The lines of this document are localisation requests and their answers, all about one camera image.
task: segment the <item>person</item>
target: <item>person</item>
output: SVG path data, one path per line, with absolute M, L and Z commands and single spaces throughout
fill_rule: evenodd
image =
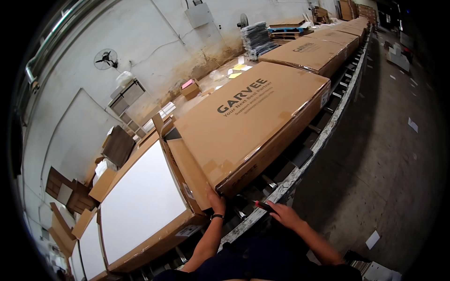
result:
M 214 215 L 198 242 L 192 258 L 181 270 L 166 270 L 154 281 L 212 280 L 359 280 L 359 270 L 346 265 L 342 256 L 290 207 L 267 203 L 276 219 L 269 230 L 256 237 L 245 234 L 232 244 L 221 242 L 225 199 L 212 188 L 207 197 Z M 311 249 L 322 265 L 306 257 Z

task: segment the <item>concrete floor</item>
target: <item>concrete floor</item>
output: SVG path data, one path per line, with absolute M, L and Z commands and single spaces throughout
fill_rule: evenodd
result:
M 375 32 L 356 103 L 299 184 L 293 208 L 340 252 L 352 249 L 405 273 L 434 223 L 447 165 L 446 123 L 415 61 L 411 74 L 386 61 Z M 408 117 L 418 133 L 408 126 Z M 381 239 L 369 250 L 374 230 Z

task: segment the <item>wall-mounted fan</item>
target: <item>wall-mounted fan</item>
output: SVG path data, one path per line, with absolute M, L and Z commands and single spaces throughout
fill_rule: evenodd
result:
M 94 65 L 99 70 L 105 70 L 110 67 L 117 68 L 117 53 L 112 49 L 104 49 L 98 52 L 94 57 Z

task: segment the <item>styrofoam sheet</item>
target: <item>styrofoam sheet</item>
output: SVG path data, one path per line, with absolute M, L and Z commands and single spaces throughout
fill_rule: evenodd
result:
M 80 239 L 80 252 L 86 279 L 90 280 L 106 270 L 100 247 L 97 214 L 94 215 Z
M 83 264 L 81 263 L 80 251 L 78 249 L 78 242 L 73 248 L 72 256 L 69 258 L 70 269 L 75 281 L 81 281 L 84 278 Z
M 157 142 L 102 202 L 102 235 L 108 263 L 133 250 L 186 209 Z

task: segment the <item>plastic bag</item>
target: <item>plastic bag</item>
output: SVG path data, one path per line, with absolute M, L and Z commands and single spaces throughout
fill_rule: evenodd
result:
M 116 78 L 116 83 L 118 86 L 126 86 L 126 84 L 133 80 L 133 78 L 133 73 L 124 71 L 119 75 L 119 77 Z
M 213 81 L 220 80 L 224 77 L 225 77 L 225 75 L 221 74 L 218 70 L 213 70 L 209 74 L 209 78 L 211 78 Z

